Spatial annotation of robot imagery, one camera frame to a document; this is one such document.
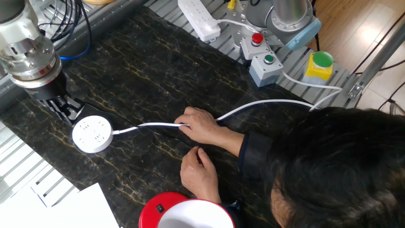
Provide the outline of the person's right hand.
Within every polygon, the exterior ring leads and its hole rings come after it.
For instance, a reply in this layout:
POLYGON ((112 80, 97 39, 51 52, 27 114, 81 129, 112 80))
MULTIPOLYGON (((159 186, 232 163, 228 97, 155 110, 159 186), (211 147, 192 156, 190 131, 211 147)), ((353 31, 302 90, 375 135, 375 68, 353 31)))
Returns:
POLYGON ((226 142, 227 129, 220 127, 212 114, 205 110, 186 107, 175 123, 180 124, 179 129, 186 136, 198 143, 223 146, 226 142))

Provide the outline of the person's left hand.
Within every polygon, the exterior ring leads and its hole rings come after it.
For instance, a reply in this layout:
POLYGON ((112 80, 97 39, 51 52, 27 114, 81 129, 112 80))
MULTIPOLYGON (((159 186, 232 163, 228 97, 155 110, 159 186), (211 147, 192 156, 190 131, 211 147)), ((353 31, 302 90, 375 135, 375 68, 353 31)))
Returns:
POLYGON ((197 199, 221 203, 215 166, 202 148, 193 147, 182 158, 180 178, 197 199))

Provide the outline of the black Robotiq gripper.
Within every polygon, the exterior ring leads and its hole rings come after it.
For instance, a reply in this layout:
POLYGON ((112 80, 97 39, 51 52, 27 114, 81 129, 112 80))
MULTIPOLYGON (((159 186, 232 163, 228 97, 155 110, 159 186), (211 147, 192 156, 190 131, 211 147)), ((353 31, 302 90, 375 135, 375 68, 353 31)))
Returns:
POLYGON ((50 81, 50 83, 32 89, 25 89, 25 91, 34 99, 41 100, 40 102, 51 111, 53 111, 60 120, 68 125, 73 125, 73 120, 76 120, 84 108, 84 102, 80 99, 73 99, 67 94, 66 90, 66 76, 60 72, 58 76, 50 81), (63 97, 63 102, 60 103, 56 98, 63 97))

